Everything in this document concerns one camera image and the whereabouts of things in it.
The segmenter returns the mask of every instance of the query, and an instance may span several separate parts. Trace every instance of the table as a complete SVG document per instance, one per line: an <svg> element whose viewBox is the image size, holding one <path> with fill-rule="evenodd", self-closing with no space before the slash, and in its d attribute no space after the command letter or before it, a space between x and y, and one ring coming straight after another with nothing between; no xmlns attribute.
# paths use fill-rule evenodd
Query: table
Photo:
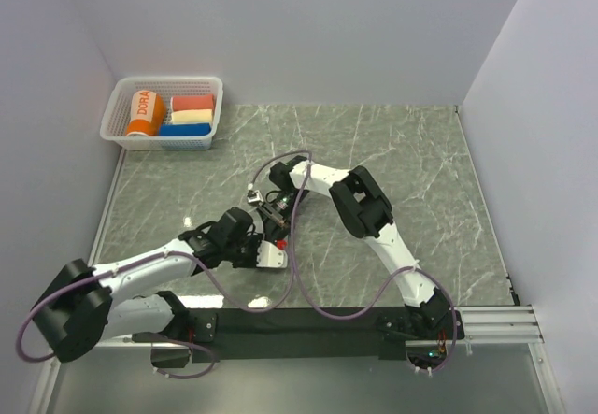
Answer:
<svg viewBox="0 0 598 414"><path fill-rule="evenodd" d="M232 206L250 211L252 173L275 154L299 148L312 150L319 164L367 167L389 197L406 245L457 305L513 305L459 118L449 106L224 107L211 150L126 153L98 263L157 248ZM265 174L257 187L272 188ZM301 205L297 258L324 307L367 305L388 276L375 253L346 232L330 199L316 194ZM289 270L221 264L215 275L239 302L266 307L284 292ZM199 307L231 306L201 274L160 289L192 296ZM402 305L398 289L390 285L377 305ZM307 303L295 288L282 306Z"/></svg>

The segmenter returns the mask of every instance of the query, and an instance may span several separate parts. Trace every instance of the white wall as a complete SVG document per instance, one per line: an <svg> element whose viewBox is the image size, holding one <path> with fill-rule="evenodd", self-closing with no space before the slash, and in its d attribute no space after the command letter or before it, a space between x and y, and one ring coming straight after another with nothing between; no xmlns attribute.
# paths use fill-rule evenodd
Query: white wall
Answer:
<svg viewBox="0 0 598 414"><path fill-rule="evenodd" d="M87 258L117 151L99 138L113 77L69 0L0 0L0 400L28 406L39 371L14 351L60 268ZM35 327L32 353L46 351Z"/></svg>
<svg viewBox="0 0 598 414"><path fill-rule="evenodd" d="M74 0L117 77L232 102L458 104L516 0Z"/></svg>
<svg viewBox="0 0 598 414"><path fill-rule="evenodd" d="M519 0L463 103L506 265L571 413L598 410L598 0Z"/></svg>

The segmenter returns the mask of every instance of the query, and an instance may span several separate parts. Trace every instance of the white plastic basket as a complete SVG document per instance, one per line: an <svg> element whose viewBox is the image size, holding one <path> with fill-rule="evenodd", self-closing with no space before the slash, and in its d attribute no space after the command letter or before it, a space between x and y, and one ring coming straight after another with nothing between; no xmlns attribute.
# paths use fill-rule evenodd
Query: white plastic basket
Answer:
<svg viewBox="0 0 598 414"><path fill-rule="evenodd" d="M212 130L206 136L125 136L131 120L131 99L133 93L139 90L152 90L162 97L168 109L164 124L170 123L171 96L213 93L216 105ZM221 118L222 95L222 81L212 77L144 76L121 79L110 95L100 136L117 142L126 150L208 150Z"/></svg>

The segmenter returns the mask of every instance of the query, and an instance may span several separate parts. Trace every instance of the marble tabletop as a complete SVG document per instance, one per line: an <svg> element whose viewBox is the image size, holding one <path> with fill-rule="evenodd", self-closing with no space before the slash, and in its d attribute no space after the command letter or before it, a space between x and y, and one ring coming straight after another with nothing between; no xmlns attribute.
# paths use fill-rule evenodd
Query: marble tabletop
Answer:
<svg viewBox="0 0 598 414"><path fill-rule="evenodd" d="M98 263L157 248L232 206L251 212L245 194L252 173L275 154L299 148L312 150L319 164L367 167L389 197L406 245L456 304L513 305L454 107L224 107L210 150L126 153ZM257 187L272 188L265 173ZM324 307L364 306L388 276L375 253L346 232L330 199L316 194L300 207L297 259L306 286ZM224 263L215 275L239 302L264 307L282 295L289 270ZM202 274L160 289L221 304ZM390 285L377 304L402 305L398 289ZM283 306L307 303L295 288Z"/></svg>

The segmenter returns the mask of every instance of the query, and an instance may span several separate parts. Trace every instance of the robotic arm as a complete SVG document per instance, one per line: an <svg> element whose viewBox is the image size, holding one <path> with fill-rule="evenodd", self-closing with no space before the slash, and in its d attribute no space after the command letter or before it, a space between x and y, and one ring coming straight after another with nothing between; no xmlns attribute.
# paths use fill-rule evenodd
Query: robotic arm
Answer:
<svg viewBox="0 0 598 414"><path fill-rule="evenodd" d="M195 330L196 318L174 294L137 295L175 278L202 272L188 258L190 255L209 269L222 261L231 262L234 268L286 267L287 254L278 246L290 232L292 207L306 172L306 158L297 156L271 168L269 178L279 188L274 200L264 200L259 191L248 191L248 202L256 206L262 220L262 233L256 232L249 213L232 207L218 221L184 232L164 246L136 257L94 267L88 267L82 260L67 264L39 301L83 278L100 276L107 271L110 274L64 294L34 316L34 322L57 358L64 363L73 361L98 341L119 335L153 332L173 339L187 337L190 330ZM418 266L393 222L389 200L365 168L339 170L313 164L303 196L308 192L331 197L348 231L363 238L390 272L403 266ZM128 265L132 263L139 265L130 268ZM408 310L406 326L424 325L426 332L435 333L449 312L449 302L444 295L431 281L415 272L399 275L395 281ZM221 324L230 319L250 322L236 315L231 317L231 313L221 315ZM217 323L211 323L208 324L210 338L217 331ZM410 331L407 338L418 336L421 335L416 332L414 336Z"/></svg>

